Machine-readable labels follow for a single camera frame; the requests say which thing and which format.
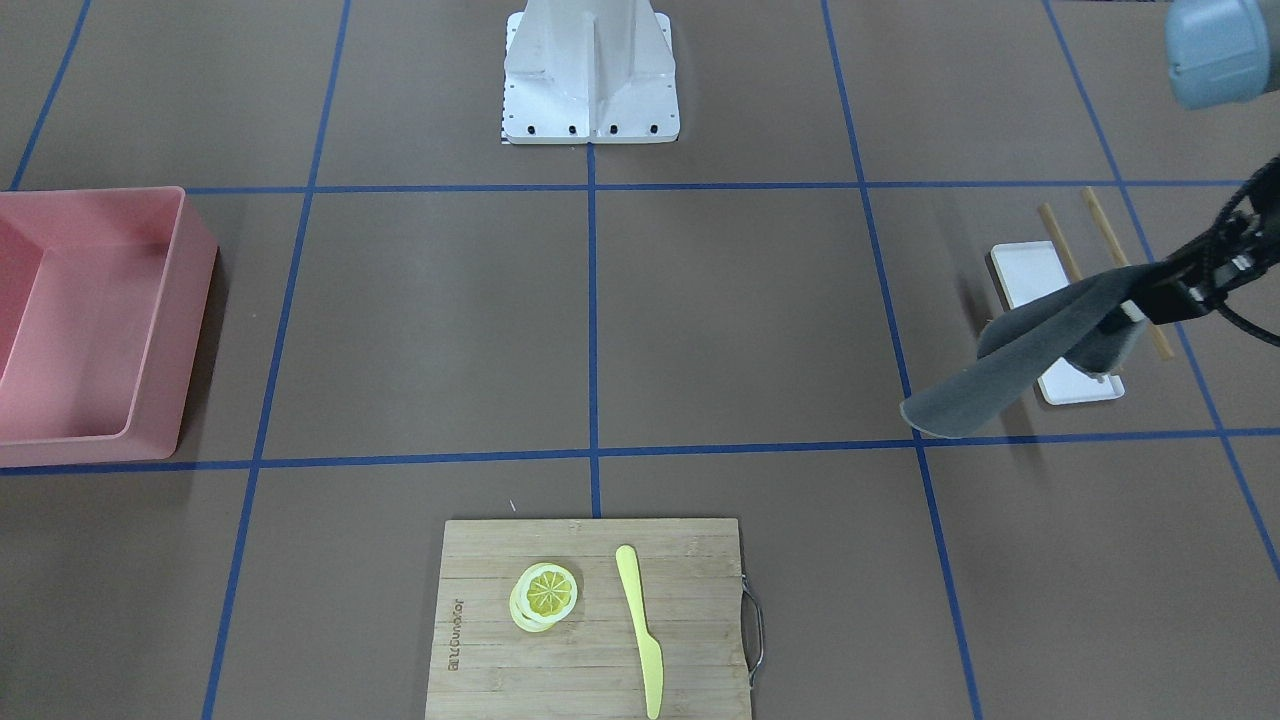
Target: white plastic stand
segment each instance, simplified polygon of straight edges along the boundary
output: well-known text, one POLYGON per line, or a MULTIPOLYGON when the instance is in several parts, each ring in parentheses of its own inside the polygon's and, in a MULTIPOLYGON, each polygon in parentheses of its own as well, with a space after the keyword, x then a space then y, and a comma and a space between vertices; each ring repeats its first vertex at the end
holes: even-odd
POLYGON ((502 137, 671 142, 680 135, 671 20, 649 0, 529 0, 507 20, 502 137))
MULTIPOLYGON (((991 264, 996 266, 1010 310, 1068 286, 1062 263, 1057 259, 1053 243, 1047 240, 997 245, 991 249, 991 264)), ((1097 402, 1124 396, 1124 383, 1117 375, 1094 379, 1061 357, 1037 383, 1041 396, 1050 405, 1097 402)))

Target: brand logo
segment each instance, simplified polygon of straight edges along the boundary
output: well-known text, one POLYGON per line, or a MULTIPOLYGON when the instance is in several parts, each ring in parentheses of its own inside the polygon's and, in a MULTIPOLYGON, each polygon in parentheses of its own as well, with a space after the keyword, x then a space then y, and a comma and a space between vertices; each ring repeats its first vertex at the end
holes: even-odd
POLYGON ((453 601, 453 633, 449 634, 449 670, 456 671, 462 661, 462 601, 453 601))

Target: lemon slice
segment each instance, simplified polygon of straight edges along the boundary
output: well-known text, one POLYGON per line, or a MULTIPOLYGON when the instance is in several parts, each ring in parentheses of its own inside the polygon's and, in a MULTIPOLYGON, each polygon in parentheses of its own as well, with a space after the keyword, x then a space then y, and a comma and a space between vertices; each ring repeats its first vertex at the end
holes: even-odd
POLYGON ((511 591, 511 619, 530 633, 540 633, 572 612, 576 603, 573 574, 553 562, 538 562, 511 591))

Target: gray cloth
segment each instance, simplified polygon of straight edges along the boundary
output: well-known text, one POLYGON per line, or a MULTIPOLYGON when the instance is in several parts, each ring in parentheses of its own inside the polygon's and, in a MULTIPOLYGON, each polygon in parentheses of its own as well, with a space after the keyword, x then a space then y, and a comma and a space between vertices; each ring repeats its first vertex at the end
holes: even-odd
POLYGON ((902 418, 923 433, 965 437, 1018 400, 1059 357, 1092 374, 1115 369, 1144 323, 1129 322, 1106 334, 1098 324, 1123 313, 1119 307, 1134 288, 1162 266, 1100 273, 1005 313, 978 338, 978 361, 908 397, 902 418))

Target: knife handle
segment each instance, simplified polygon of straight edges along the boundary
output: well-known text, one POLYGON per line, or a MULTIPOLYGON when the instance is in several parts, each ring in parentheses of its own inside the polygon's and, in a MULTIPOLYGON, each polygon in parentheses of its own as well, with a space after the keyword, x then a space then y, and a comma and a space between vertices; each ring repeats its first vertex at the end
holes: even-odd
POLYGON ((636 557, 636 548, 630 544, 621 544, 613 556, 618 562, 618 577, 622 578, 622 591, 627 594, 631 624, 635 625, 636 634, 641 632, 649 634, 649 626, 644 619, 644 591, 640 587, 640 560, 636 557))

